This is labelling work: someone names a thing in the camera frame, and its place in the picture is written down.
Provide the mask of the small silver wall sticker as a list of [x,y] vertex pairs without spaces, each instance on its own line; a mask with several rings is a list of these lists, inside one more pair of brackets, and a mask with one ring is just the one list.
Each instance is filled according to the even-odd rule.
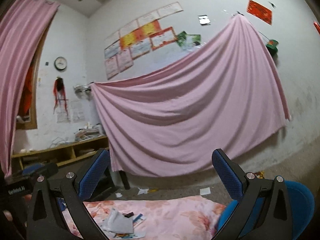
[[197,18],[198,18],[199,24],[201,26],[203,26],[203,25],[211,25],[211,21],[210,21],[210,19],[209,19],[209,17],[207,15],[199,15]]

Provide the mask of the white oval label wrapper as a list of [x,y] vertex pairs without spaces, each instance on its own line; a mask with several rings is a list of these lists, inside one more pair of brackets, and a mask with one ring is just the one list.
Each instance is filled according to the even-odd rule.
[[116,233],[112,238],[113,239],[141,239],[146,236],[146,232],[137,232],[137,233]]

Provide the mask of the white paper trash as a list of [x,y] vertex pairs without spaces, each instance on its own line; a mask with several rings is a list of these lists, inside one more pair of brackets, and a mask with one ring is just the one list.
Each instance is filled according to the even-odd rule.
[[125,217],[117,209],[112,209],[108,218],[101,223],[101,228],[104,231],[126,234],[134,233],[132,217]]

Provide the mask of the green photo on wall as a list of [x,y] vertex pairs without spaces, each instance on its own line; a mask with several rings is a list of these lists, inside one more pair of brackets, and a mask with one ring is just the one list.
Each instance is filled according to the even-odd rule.
[[181,33],[177,34],[176,37],[176,43],[183,50],[189,50],[201,44],[200,34],[188,34],[185,31],[182,31]]

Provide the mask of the wall certificates cluster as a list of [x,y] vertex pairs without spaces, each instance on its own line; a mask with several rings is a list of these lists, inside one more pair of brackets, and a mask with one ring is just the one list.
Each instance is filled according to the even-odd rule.
[[126,24],[104,40],[107,79],[132,67],[134,60],[177,41],[173,27],[161,28],[159,20],[182,12],[179,2],[153,10]]

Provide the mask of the red black hanging tassel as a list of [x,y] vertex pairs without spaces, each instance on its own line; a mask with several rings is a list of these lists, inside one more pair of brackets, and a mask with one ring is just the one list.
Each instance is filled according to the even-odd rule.
[[66,98],[66,90],[65,90],[65,85],[63,83],[63,78],[57,77],[57,79],[55,80],[54,87],[53,87],[53,95],[54,95],[53,111],[55,111],[58,106],[63,105],[66,115],[69,116],[68,104],[67,104],[68,99]]

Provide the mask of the red paper wall poster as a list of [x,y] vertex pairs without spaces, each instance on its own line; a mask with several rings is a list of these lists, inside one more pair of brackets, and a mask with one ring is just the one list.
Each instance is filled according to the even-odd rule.
[[268,9],[267,7],[253,1],[249,0],[248,6],[247,6],[247,12],[265,23],[271,25],[272,24],[272,11]]

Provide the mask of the stack of papers on shelf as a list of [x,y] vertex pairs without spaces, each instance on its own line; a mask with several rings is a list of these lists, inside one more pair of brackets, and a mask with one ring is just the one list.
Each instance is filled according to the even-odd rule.
[[105,132],[101,124],[92,125],[87,123],[86,126],[75,132],[75,141],[82,141],[104,136]]

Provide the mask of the wooden window frame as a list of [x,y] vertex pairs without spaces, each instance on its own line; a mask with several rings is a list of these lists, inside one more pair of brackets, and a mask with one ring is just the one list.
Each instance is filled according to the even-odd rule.
[[43,51],[44,42],[46,40],[48,30],[47,27],[42,33],[38,42],[35,54],[28,69],[23,92],[20,100],[18,116],[16,121],[16,129],[29,130],[37,129],[37,116],[36,116],[36,86],[37,76],[40,65],[40,58]]

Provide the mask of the round wall clock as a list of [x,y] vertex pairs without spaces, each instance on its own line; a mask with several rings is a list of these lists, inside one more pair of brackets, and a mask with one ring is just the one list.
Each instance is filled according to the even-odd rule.
[[58,71],[64,71],[67,68],[67,60],[64,57],[57,57],[54,61],[54,67]]

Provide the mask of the floral pink bedspread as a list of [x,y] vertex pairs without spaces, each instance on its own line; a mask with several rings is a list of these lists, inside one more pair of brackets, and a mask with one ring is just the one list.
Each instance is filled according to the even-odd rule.
[[142,214],[135,233],[143,239],[212,239],[226,206],[202,196],[170,200],[105,200],[84,202],[97,224],[107,219],[112,209],[121,213]]

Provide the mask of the wooden wall shelf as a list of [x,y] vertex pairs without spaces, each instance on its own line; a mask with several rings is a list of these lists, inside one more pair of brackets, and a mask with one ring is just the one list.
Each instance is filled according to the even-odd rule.
[[11,158],[12,172],[23,171],[35,163],[56,163],[58,167],[63,167],[95,155],[100,148],[109,149],[107,136],[63,144],[40,151],[15,153]]

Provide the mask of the pink window curtain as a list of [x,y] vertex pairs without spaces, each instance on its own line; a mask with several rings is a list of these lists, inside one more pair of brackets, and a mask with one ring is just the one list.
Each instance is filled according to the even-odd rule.
[[59,7],[50,0],[15,0],[1,20],[1,169],[11,175],[16,116],[41,36]]

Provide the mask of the blue plastic bucket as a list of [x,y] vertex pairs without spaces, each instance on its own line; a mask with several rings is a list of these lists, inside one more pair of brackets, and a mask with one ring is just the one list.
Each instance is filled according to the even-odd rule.
[[298,239],[315,210],[311,191],[295,181],[254,179],[232,199],[214,239]]

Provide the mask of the green red hanging cap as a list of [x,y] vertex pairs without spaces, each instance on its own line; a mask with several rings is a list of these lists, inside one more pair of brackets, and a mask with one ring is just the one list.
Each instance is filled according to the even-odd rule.
[[268,49],[271,56],[274,56],[278,52],[278,46],[279,42],[277,40],[269,40],[266,44],[266,48]]

